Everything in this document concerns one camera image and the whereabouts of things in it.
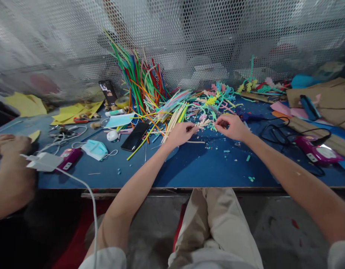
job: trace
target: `black cable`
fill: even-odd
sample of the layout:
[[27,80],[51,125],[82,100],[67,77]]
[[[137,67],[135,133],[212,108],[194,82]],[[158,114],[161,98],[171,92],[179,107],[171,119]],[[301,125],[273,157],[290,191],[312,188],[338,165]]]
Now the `black cable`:
[[[265,118],[264,120],[276,120],[276,119],[282,119],[282,118],[285,118],[285,119],[288,120],[288,122],[287,122],[285,125],[278,127],[278,126],[276,126],[276,125],[274,125],[274,124],[269,124],[269,125],[267,125],[267,126],[264,127],[264,129],[262,130],[262,132],[261,132],[260,135],[259,135],[260,138],[262,138],[263,140],[269,141],[269,142],[274,143],[274,144],[277,144],[277,145],[281,145],[281,146],[282,146],[281,153],[282,153],[282,151],[284,150],[285,147],[290,147],[290,146],[296,146],[297,148],[299,148],[299,149],[303,152],[303,150],[302,150],[299,146],[293,144],[293,143],[288,139],[288,137],[290,137],[290,136],[298,135],[298,134],[299,134],[299,135],[302,135],[303,133],[310,132],[310,131],[314,131],[314,130],[326,130],[326,131],[329,132],[329,134],[328,134],[327,136],[325,136],[325,137],[323,137],[323,138],[320,138],[320,140],[322,140],[322,139],[327,140],[327,139],[332,135],[331,131],[328,130],[328,129],[326,129],[326,128],[315,128],[315,129],[311,129],[311,130],[307,130],[307,131],[303,131],[303,132],[297,132],[297,134],[285,135],[285,134],[281,131],[281,129],[284,128],[284,127],[287,127],[287,126],[289,125],[289,123],[290,123],[289,118],[287,118],[287,117],[279,117],[279,118],[274,118],[274,119],[266,119],[266,118]],[[264,136],[264,133],[265,133],[268,129],[269,129],[269,131],[270,131],[270,135],[274,138],[274,140],[271,140],[271,139],[266,138],[266,137]],[[280,140],[280,139],[276,136],[276,133],[279,134],[279,135],[282,137],[282,140]],[[303,155],[304,155],[308,160],[310,160],[304,152],[303,152]],[[316,174],[316,173],[313,173],[313,172],[310,172],[310,171],[309,171],[311,174],[313,174],[313,175],[315,175],[315,176],[319,176],[319,177],[322,177],[322,176],[325,176],[325,175],[326,175],[326,173],[324,172],[324,170],[323,170],[321,167],[319,167],[319,166],[317,166],[317,165],[315,165],[315,164],[314,164],[314,166],[319,170],[320,173],[319,173],[319,174]]]

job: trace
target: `white earbud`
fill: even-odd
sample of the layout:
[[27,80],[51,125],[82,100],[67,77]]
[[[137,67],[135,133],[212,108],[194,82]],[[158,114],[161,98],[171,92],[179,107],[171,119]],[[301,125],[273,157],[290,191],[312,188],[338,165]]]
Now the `white earbud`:
[[108,141],[114,141],[115,139],[117,139],[118,133],[116,131],[110,131],[109,133],[106,134],[106,138]]

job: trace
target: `pink device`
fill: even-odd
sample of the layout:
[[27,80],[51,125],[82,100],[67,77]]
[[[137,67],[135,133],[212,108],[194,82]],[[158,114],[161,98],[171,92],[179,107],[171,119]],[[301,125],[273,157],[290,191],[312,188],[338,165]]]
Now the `pink device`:
[[68,171],[69,168],[81,157],[83,152],[81,149],[66,149],[61,154],[63,161],[60,165],[58,165],[59,169],[63,171]]
[[344,159],[326,145],[314,146],[311,141],[317,140],[315,136],[298,136],[295,140],[307,157],[315,164],[326,166],[343,161]]

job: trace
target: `white sleeve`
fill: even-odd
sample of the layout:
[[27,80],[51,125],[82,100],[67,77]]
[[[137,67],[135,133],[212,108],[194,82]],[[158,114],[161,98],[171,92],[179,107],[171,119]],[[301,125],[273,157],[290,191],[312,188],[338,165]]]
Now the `white sleeve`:
[[[94,254],[86,258],[79,269],[92,269],[94,267]],[[127,258],[121,248],[103,248],[97,252],[97,269],[126,269]]]
[[330,247],[328,269],[345,269],[345,241],[335,242]]

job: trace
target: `glue stick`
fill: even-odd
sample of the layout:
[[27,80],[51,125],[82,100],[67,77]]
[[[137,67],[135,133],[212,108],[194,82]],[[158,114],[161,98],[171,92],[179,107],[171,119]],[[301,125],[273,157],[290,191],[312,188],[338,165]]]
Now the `glue stick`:
[[115,115],[120,115],[120,114],[125,114],[125,110],[124,109],[120,109],[120,110],[114,110],[114,111],[105,112],[105,115],[107,117],[115,116]]

